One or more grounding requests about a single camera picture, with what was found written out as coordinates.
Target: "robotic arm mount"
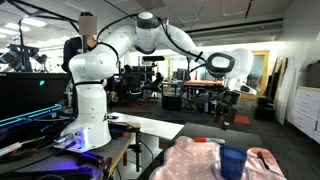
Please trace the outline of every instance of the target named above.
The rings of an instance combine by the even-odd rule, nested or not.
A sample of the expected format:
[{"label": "robotic arm mount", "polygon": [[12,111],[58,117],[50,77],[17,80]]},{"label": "robotic arm mount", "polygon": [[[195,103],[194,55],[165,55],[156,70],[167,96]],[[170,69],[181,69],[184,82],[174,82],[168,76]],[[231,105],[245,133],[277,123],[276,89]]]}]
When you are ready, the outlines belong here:
[{"label": "robotic arm mount", "polygon": [[[65,143],[56,146],[64,148],[72,141],[78,144],[70,151],[82,153],[107,144],[111,140],[106,121],[106,93],[101,79],[109,78],[116,69],[116,63],[131,47],[143,54],[152,54],[158,44],[187,56],[199,64],[205,64],[214,77],[225,77],[224,86],[232,91],[256,94],[248,87],[246,78],[251,70],[253,54],[245,49],[213,54],[203,53],[192,39],[181,29],[164,25],[149,12],[140,13],[136,27],[123,26],[111,33],[91,52],[80,54],[69,63],[78,98],[78,116],[62,132],[61,136],[73,134]],[[221,62],[229,61],[222,68]]]}]

